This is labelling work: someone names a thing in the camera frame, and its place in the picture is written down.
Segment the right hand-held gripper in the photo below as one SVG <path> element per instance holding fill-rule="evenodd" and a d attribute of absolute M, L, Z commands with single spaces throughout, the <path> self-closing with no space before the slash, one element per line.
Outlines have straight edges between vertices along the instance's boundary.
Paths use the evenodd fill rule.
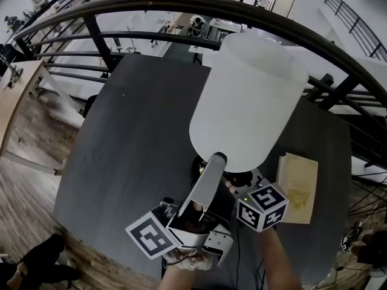
<path fill-rule="evenodd" d="M 236 218 L 256 232 L 262 232 L 283 219 L 288 204 L 282 189 L 263 179 L 256 188 L 239 196 Z"/>

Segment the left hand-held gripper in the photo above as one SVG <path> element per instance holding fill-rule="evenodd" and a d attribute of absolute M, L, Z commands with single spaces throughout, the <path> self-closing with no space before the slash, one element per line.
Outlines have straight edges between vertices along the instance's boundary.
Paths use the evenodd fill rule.
<path fill-rule="evenodd" d="M 126 232 L 147 258 L 172 250 L 189 256 L 216 256 L 225 261 L 233 243 L 229 229 L 235 198 L 221 181 L 227 158 L 210 157 L 187 198 L 180 204 L 164 198 L 159 206 L 126 227 Z"/>

